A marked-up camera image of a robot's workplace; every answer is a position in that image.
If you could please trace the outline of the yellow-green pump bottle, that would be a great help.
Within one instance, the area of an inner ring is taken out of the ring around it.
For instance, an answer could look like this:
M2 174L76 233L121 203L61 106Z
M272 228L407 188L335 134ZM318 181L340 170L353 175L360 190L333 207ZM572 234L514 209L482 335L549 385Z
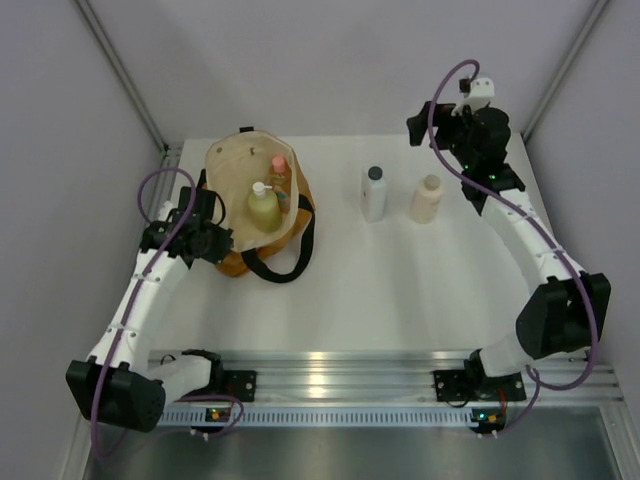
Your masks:
M248 197L248 209L253 224L260 231L271 233L280 228L282 213L272 186L255 182Z

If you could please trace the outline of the white bottle dark cap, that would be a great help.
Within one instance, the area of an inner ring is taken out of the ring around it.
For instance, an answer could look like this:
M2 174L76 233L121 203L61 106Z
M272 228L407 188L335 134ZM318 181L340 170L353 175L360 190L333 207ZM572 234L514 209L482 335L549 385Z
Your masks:
M384 216L387 181L380 166L371 166L363 173L361 182L361 209L369 223L380 221Z

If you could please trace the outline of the tan canvas bag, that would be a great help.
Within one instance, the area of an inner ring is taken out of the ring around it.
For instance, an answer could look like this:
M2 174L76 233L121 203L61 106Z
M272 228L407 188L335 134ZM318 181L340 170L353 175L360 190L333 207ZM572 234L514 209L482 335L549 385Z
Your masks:
M288 213L281 212L280 228L265 233L253 224L248 197L255 182L270 185L269 170L275 156L284 157L291 169L291 203ZM316 206L293 147L268 132L253 128L227 136L207 151L204 187L222 197L226 206L222 226L233 230L231 252L217 265L221 273L239 277L252 272L275 284L291 283L302 275L313 254ZM288 273L272 270L265 260L281 252L296 235L300 235L301 240L292 270Z

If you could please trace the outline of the beige round jar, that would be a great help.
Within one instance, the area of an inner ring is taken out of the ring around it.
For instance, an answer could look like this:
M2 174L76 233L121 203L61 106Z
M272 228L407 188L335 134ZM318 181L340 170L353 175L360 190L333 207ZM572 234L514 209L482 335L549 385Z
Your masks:
M411 208L410 218L418 224L431 222L438 212L443 196L443 185L437 175L427 175L418 184Z

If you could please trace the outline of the pink capped orange bottle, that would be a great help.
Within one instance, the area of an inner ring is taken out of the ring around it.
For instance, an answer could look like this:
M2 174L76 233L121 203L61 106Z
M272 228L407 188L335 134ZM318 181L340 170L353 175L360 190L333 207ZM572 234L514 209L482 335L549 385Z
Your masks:
M282 156L275 156L271 160L269 170L269 184L276 194L282 213L288 213L291 203L291 169Z

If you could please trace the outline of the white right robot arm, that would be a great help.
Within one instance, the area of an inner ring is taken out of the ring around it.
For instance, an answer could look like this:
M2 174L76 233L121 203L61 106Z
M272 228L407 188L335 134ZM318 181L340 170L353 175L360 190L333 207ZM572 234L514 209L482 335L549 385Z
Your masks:
M572 260L539 219L506 160L508 115L491 106L457 111L452 104L428 101L407 127L411 145L427 142L434 152L448 151L458 161L455 174L464 197L503 241L530 291L513 332L466 360L467 389L488 397L536 360L597 348L611 284L604 274L590 274Z

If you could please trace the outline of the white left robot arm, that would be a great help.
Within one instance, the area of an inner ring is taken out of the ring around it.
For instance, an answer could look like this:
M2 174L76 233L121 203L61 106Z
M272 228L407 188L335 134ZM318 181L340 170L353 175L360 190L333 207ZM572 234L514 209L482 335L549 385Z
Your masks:
M184 187L178 204L143 231L134 274L105 333L84 361L74 360L66 382L83 417L139 432L157 425L166 405L184 396L219 397L226 386L221 357L201 349L152 368L151 349L174 291L195 260L220 263L231 251L222 227L221 197Z

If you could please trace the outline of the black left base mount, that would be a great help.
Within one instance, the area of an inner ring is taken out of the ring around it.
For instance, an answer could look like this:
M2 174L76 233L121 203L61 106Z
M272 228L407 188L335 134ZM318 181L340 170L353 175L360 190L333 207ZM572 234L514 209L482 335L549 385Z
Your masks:
M255 401L258 373L255 370L226 370L220 394L233 396L241 402Z

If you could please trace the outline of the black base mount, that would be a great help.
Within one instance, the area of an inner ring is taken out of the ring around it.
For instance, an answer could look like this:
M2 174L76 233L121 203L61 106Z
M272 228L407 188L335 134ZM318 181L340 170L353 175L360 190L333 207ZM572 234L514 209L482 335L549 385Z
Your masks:
M463 369L449 369L434 370L432 374L438 402L518 402L527 398L520 373L473 378Z
M226 370L220 394L233 396L241 402L255 401L258 373L255 370Z

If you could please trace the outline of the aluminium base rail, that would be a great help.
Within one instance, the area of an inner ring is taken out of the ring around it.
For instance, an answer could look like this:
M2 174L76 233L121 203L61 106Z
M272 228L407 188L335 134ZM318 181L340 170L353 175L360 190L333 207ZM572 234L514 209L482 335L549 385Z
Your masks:
M150 367L177 359L182 352L157 351ZM583 384L568 383L587 364L582 354L543 362L540 372L555 384L537 388L520 373L524 401L438 402L434 370L463 369L456 351L249 352L218 354L226 370L258 373L255 401L241 402L223 394L184 396L165 406L156 427L198 430L227 426L435 426L497 432L513 421L532 398L543 407L619 405L622 392L612 368L598 366Z

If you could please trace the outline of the left aluminium frame post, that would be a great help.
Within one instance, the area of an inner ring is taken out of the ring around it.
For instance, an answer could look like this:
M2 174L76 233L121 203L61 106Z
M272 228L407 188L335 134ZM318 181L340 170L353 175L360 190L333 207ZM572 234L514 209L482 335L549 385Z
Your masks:
M129 69L122 60L121 55L117 51L91 2L87 0L72 0L71 4L78 12L86 29L96 42L109 69L120 85L130 106L133 108L137 118L141 121L154 146L162 156L168 155L170 151L177 151L182 147L182 142L169 142L166 136L161 133L140 89L137 87Z

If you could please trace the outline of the aluminium frame post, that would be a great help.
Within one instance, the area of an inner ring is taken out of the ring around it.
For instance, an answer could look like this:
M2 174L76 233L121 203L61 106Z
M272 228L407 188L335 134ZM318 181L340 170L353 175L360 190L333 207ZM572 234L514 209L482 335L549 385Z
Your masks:
M541 98L536 103L535 108L528 117L524 130L521 132L524 144L527 144L532 139L536 130L541 126L547 112L552 107L554 100L566 83L586 45L612 4L613 1L610 0L589 2L589 9L586 15L578 24L578 28L568 45L562 50L560 61L546 83Z
M72 0L71 4L78 12L86 29L96 42L109 69L120 85L130 106L133 108L137 118L141 121L154 146L162 156L168 155L170 151L177 151L182 147L182 142L169 142L166 136L161 133L140 89L137 87L129 69L122 60L121 55L117 51L91 2L87 0Z

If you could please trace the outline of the right aluminium frame post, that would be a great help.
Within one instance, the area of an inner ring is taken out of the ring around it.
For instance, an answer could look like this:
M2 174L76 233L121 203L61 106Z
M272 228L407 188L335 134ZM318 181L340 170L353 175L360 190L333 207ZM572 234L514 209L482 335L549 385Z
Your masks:
M527 144L532 139L536 130L541 126L547 112L552 107L554 100L566 83L586 45L612 4L613 1L610 0L589 2L589 9L586 15L578 24L578 28L568 45L562 50L560 61L546 83L541 98L536 103L535 108L528 117L524 130L521 132L524 144Z

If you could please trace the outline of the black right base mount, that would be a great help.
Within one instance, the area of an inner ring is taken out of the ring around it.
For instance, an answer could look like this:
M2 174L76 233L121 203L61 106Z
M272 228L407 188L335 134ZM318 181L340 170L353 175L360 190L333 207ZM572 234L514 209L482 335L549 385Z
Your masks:
M518 402L527 398L520 373L473 378L463 369L449 369L434 370L432 374L438 402Z

